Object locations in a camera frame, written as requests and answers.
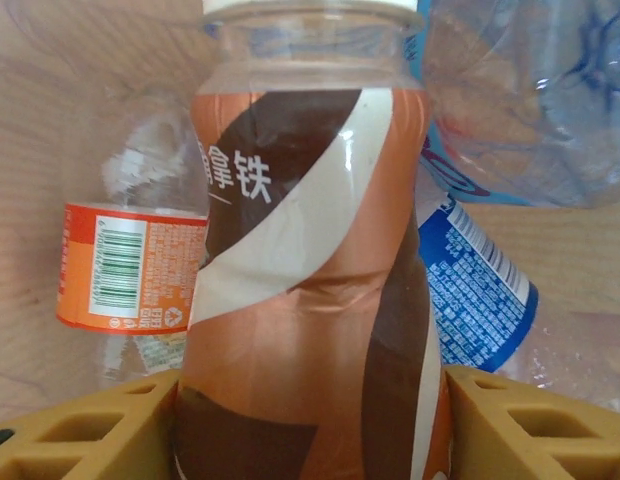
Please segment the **large clear bottle colourful label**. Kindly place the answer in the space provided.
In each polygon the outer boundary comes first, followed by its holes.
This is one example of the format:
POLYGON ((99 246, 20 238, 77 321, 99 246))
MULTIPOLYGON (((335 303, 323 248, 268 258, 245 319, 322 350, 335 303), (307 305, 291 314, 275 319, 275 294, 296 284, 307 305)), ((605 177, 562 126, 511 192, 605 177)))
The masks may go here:
POLYGON ((469 203, 620 203, 620 0, 424 0, 424 160, 469 203))

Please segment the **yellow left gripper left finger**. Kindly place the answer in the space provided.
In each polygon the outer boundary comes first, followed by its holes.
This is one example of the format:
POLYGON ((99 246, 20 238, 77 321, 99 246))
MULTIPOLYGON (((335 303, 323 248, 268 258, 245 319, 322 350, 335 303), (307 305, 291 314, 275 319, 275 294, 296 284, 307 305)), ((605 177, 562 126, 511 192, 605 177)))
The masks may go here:
POLYGON ((167 370, 0 423, 0 480, 176 480, 178 377, 167 370))

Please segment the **copper brown latte bottle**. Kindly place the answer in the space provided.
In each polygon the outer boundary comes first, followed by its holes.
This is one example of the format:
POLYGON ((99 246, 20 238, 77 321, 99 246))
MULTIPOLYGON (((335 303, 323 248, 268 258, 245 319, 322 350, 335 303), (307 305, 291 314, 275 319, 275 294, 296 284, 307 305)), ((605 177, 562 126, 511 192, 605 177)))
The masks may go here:
POLYGON ((415 184, 418 0, 205 0, 191 107, 210 226, 175 403, 180 480, 448 480, 415 184))

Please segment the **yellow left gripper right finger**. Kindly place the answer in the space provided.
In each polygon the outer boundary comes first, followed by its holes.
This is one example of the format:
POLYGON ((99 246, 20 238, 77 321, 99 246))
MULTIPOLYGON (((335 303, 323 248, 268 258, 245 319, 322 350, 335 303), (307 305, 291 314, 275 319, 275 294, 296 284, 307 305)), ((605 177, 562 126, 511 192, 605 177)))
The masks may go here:
POLYGON ((451 480, 620 480, 620 414, 470 367, 445 370, 451 480))

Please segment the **orange-label bottle orange cap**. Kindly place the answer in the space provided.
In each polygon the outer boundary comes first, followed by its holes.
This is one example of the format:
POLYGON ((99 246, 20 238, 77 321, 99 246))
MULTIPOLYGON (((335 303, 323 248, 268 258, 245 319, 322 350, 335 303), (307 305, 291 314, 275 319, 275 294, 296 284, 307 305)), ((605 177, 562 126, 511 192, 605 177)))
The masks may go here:
POLYGON ((208 228, 207 179, 182 99, 94 94, 63 143, 57 316, 97 348, 107 335, 185 332, 208 228))

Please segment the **blue-label bottle blue cap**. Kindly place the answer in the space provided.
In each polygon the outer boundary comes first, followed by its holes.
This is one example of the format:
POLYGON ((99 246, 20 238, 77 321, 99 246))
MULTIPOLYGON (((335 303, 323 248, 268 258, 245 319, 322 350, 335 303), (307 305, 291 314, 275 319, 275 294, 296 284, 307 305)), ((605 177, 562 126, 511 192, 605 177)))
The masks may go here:
POLYGON ((443 360, 495 373, 531 331, 538 290, 454 199, 417 206, 443 360))

